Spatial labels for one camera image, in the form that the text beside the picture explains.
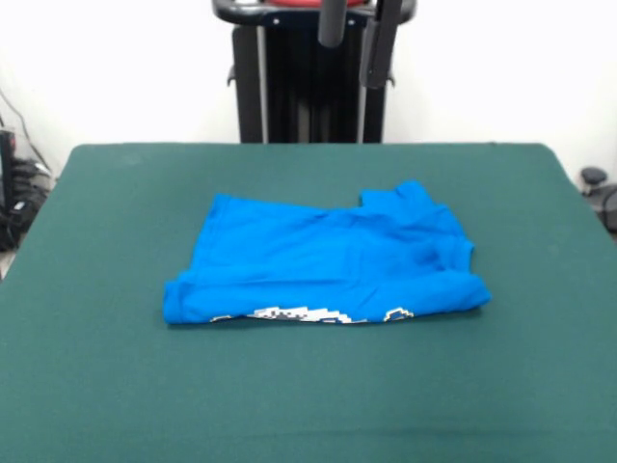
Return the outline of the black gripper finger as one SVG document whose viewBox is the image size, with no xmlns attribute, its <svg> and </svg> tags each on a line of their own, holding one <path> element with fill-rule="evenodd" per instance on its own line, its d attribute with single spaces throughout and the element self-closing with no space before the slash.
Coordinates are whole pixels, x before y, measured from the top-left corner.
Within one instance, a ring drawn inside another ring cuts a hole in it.
<svg viewBox="0 0 617 463">
<path fill-rule="evenodd" d="M 324 47 L 338 47 L 344 37 L 345 0 L 323 0 L 319 9 L 318 41 Z"/>
<path fill-rule="evenodd" d="M 363 85 L 379 89 L 389 77 L 392 51 L 400 18 L 400 0 L 378 1 L 368 20 L 363 46 Z"/>
</svg>

